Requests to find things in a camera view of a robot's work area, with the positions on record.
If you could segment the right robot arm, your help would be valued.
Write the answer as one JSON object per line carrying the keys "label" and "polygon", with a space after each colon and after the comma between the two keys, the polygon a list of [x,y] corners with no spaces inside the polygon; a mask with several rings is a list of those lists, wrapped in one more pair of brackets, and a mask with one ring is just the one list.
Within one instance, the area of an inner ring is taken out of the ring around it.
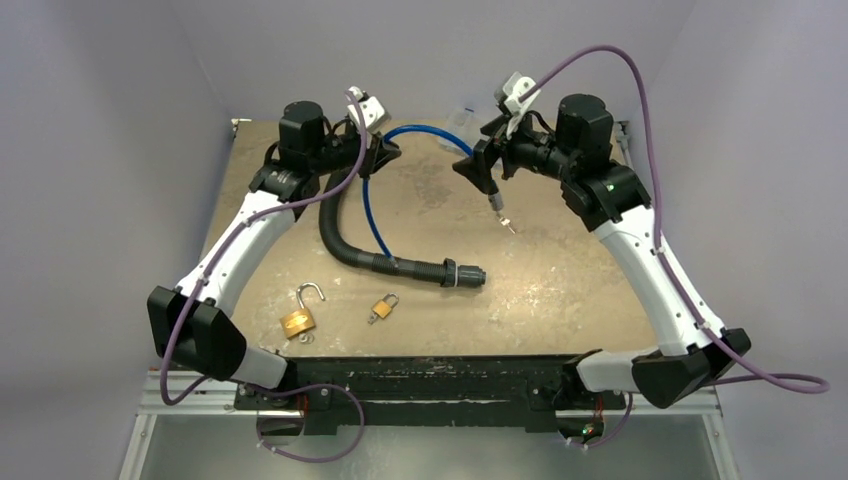
{"label": "right robot arm", "polygon": [[501,115],[486,124],[472,154],[453,170],[490,196],[497,192],[497,162],[503,179],[526,169],[558,181],[566,206],[616,260],[657,340],[651,350],[583,355],[561,381],[564,399],[584,407],[600,392],[618,390],[667,408],[719,380],[751,340],[706,305],[656,232],[648,191],[634,170],[611,157],[614,119],[605,103],[593,95],[565,96],[553,130],[537,131],[525,117],[509,133],[509,121]]}

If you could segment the cable lock keys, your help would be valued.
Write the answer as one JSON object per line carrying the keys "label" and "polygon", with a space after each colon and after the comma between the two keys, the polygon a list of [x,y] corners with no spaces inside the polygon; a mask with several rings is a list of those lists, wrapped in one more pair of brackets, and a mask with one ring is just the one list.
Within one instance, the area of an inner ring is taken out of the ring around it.
{"label": "cable lock keys", "polygon": [[508,219],[508,218],[506,218],[506,217],[502,217],[502,218],[499,220],[499,222],[501,223],[501,225],[502,225],[502,226],[504,226],[505,228],[507,228],[507,229],[508,229],[508,230],[509,230],[512,234],[516,234],[516,230],[515,230],[515,228],[512,226],[512,222],[511,222],[511,220],[510,220],[510,219]]}

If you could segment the small brass padlock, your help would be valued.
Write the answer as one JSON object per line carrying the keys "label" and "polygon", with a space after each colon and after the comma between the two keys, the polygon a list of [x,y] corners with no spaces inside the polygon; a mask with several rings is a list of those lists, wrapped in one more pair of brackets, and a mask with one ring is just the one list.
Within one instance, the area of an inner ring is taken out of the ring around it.
{"label": "small brass padlock", "polygon": [[368,323],[374,324],[378,320],[388,317],[399,303],[399,297],[395,293],[388,293],[378,300],[371,308]]}

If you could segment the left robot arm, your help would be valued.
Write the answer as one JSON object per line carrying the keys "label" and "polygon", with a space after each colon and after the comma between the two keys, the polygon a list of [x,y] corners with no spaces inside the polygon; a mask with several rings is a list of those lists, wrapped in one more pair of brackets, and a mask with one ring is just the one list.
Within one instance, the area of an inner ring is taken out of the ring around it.
{"label": "left robot arm", "polygon": [[295,402],[298,382],[285,373],[286,359],[250,346],[231,317],[277,240],[308,205],[341,191],[336,186],[320,193],[320,177],[353,174],[378,145],[378,132],[390,118],[387,110],[356,88],[346,95],[348,114],[340,134],[313,101],[285,107],[279,139],[224,233],[176,286],[157,286],[151,292],[147,309],[163,367],[177,364],[207,378],[257,385],[260,397],[275,409]]}

